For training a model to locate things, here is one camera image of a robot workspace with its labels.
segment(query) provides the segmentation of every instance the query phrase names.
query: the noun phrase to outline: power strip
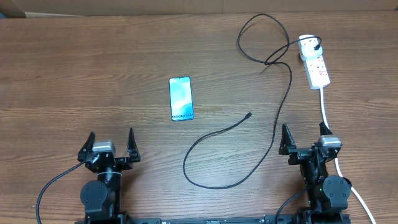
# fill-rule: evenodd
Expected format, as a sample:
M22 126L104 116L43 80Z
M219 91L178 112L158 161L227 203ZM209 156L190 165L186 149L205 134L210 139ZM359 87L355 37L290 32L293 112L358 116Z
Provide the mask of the power strip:
M314 35L301 35L298 39L313 37ZM310 88L317 90L330 84L328 70L323 61L323 49L320 47L315 50L318 45L317 38L310 38L298 42L300 48L300 57L303 60L305 73L307 73Z

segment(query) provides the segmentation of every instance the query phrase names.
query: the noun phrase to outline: blue smartphone screen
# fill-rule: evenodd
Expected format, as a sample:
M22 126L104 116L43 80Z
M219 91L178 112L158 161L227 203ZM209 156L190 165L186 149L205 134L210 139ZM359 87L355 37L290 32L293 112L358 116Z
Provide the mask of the blue smartphone screen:
M189 77L171 78L169 85L172 120L193 119L191 79Z

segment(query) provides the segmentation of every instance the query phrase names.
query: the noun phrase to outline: white cable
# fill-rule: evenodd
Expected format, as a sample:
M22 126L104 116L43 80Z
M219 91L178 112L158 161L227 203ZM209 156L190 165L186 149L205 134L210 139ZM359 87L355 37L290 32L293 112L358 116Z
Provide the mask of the white cable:
M329 128L329 124L328 121L326 119L326 113L325 113L325 104L323 102L323 88L321 87L320 89L320 98L321 98L321 111L322 111L322 118L323 118L323 122L326 125L326 127ZM335 164L336 164L336 170L337 173L340 177L343 177L343 174L340 171L340 166L338 165L338 159L335 159ZM365 209L366 213L368 214L369 218L371 219L372 224L376 224L376 221L374 221L374 218L372 216L371 211L368 209L368 206L366 206L365 202L363 201L362 197L359 195L359 193L354 189L354 187L351 188L351 190L353 191L353 193L355 194L355 196L358 198L359 202L361 202L361 205L363 206L363 208Z

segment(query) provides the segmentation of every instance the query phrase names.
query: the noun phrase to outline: cable tip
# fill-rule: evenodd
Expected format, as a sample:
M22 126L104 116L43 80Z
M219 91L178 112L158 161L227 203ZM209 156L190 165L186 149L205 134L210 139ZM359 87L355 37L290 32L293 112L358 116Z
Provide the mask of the cable tip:
M249 112L249 113L244 117L244 119L250 118L251 115L252 115L252 113Z

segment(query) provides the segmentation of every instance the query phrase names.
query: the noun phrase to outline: wooden table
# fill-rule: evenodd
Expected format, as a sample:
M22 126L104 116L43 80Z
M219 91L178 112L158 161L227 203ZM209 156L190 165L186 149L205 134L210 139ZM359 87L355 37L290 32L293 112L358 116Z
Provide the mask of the wooden table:
M341 169L378 223L398 215L398 13L273 13L295 40L323 38L331 76L325 88L331 130L343 141ZM257 171L228 190L185 180L183 158L202 135L253 116L199 144L188 175L211 186L232 184L269 147L272 124L287 85L283 66L245 58L236 38L252 14L130 16L0 20L0 223L35 223L42 187L77 164L90 131L113 139L127 155L129 127L142 162L123 172L122 208L134 217L259 217L275 213L303 188L298 166L278 155L288 123L298 146L319 137L319 92L309 89L297 45L281 61L293 84L277 125L274 147ZM279 26L253 22L242 46L265 59L285 44ZM171 77L192 79L193 121L170 119ZM334 164L328 164L336 174ZM96 176L84 167L54 183L41 203L43 223L82 220L80 190ZM306 205L306 197L284 213ZM351 194L353 223L369 223Z

